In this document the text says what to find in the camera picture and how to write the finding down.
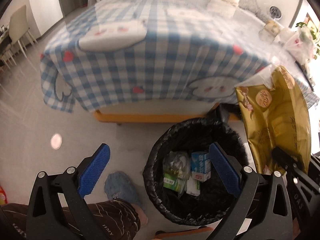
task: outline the metal screw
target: metal screw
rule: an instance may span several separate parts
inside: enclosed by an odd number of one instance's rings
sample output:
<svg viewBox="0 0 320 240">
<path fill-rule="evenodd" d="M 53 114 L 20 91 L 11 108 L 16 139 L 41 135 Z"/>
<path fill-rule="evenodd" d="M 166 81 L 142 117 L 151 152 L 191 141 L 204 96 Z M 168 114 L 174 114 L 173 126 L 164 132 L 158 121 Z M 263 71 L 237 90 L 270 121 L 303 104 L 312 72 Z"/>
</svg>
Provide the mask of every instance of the metal screw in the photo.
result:
<svg viewBox="0 0 320 240">
<path fill-rule="evenodd" d="M 39 178 L 43 178 L 45 176 L 45 173 L 43 171 L 39 172 L 38 173 L 38 177 Z"/>
<path fill-rule="evenodd" d="M 74 167 L 70 167 L 67 169 L 67 173 L 72 174 L 76 171 L 76 169 Z"/>
<path fill-rule="evenodd" d="M 281 173 L 279 171 L 275 171 L 275 176 L 279 178 L 281 177 Z"/>
<path fill-rule="evenodd" d="M 247 173 L 252 172 L 252 169 L 251 169 L 251 167 L 249 167 L 249 166 L 245 166 L 243 169 L 244 169 L 244 171 L 247 172 Z"/>
</svg>

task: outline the chair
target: chair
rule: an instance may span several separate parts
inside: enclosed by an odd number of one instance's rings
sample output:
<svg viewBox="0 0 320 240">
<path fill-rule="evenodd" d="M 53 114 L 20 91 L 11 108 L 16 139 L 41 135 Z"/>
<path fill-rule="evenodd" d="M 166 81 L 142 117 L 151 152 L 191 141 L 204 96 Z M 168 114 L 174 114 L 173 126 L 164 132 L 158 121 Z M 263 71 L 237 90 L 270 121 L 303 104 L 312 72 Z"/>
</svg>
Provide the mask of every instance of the chair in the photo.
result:
<svg viewBox="0 0 320 240">
<path fill-rule="evenodd" d="M 12 73 L 12 70 L 9 67 L 8 62 L 11 65 L 12 65 L 12 63 L 11 63 L 9 57 L 7 56 L 6 52 L 2 52 L 2 54 L 0 54 L 0 60 L 2 60 L 2 62 L 8 67 L 9 71 Z M 3 66 L 0 66 L 0 72 L 4 72 Z M 6 94 L 8 94 L 10 97 L 12 97 L 11 94 L 3 87 L 3 85 L 1 83 L 0 83 L 0 87 L 4 90 L 4 92 Z"/>
<path fill-rule="evenodd" d="M 27 22 L 27 6 L 24 5 L 21 8 L 19 8 L 17 11 L 15 11 L 11 18 L 9 23 L 9 36 L 12 40 L 11 46 L 14 46 L 16 43 L 18 43 L 21 52 L 26 57 L 26 59 L 29 61 L 22 45 L 20 39 L 25 36 L 31 45 L 35 48 L 34 42 L 38 43 L 34 36 L 31 34 L 28 22 Z"/>
<path fill-rule="evenodd" d="M 11 63 L 11 61 L 10 61 L 10 59 L 13 61 L 13 63 L 15 64 L 15 65 L 17 65 L 17 63 L 16 63 L 16 61 L 14 60 L 14 58 L 13 58 L 13 54 L 12 54 L 12 52 L 11 52 L 11 44 L 9 44 L 5 49 L 4 49 L 4 52 L 3 52 L 3 55 L 2 55 L 2 58 L 1 58 L 2 60 L 5 60 L 5 59 L 7 59 L 9 62 L 10 62 L 10 64 L 13 66 L 13 64 Z"/>
</svg>

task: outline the blue slipper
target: blue slipper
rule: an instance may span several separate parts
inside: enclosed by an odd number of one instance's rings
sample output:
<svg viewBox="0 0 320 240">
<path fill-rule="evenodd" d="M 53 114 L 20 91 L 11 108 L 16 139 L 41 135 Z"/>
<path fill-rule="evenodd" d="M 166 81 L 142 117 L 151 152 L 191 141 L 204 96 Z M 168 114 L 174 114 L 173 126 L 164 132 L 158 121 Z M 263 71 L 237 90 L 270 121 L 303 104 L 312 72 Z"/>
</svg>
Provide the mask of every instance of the blue slipper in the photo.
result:
<svg viewBox="0 0 320 240">
<path fill-rule="evenodd" d="M 132 184 L 128 175 L 121 171 L 109 174 L 104 185 L 104 192 L 107 194 L 108 200 L 123 199 L 130 204 L 136 204 L 142 208 L 142 202 L 137 189 Z"/>
</svg>

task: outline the black garbage bag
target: black garbage bag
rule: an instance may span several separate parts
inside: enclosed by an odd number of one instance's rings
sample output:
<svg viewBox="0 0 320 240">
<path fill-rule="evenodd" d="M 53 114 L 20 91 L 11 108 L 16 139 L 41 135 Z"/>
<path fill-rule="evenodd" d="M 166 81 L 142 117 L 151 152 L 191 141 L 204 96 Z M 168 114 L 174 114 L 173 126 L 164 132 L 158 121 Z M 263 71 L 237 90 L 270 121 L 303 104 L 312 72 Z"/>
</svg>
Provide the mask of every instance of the black garbage bag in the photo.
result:
<svg viewBox="0 0 320 240">
<path fill-rule="evenodd" d="M 211 178 L 200 186 L 198 197 L 163 187 L 162 161 L 170 151 L 209 151 L 218 142 L 239 163 L 248 165 L 238 134 L 217 119 L 195 118 L 172 126 L 153 146 L 143 171 L 146 191 L 155 207 L 170 221 L 189 226 L 203 226 L 220 220 L 235 200 L 229 194 L 212 165 Z"/>
</svg>

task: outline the foot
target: foot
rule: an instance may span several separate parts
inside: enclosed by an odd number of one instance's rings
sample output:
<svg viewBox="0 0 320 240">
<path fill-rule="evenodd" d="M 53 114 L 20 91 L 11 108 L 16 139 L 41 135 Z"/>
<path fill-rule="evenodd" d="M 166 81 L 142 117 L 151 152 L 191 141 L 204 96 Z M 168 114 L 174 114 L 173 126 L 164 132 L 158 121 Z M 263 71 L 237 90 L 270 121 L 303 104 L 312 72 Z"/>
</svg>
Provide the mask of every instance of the foot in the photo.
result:
<svg viewBox="0 0 320 240">
<path fill-rule="evenodd" d="M 129 202 L 138 213 L 141 226 L 148 223 L 148 217 L 144 213 L 142 201 L 128 175 L 121 171 L 110 174 L 104 185 L 104 192 L 107 194 L 108 200 L 118 198 Z"/>
</svg>

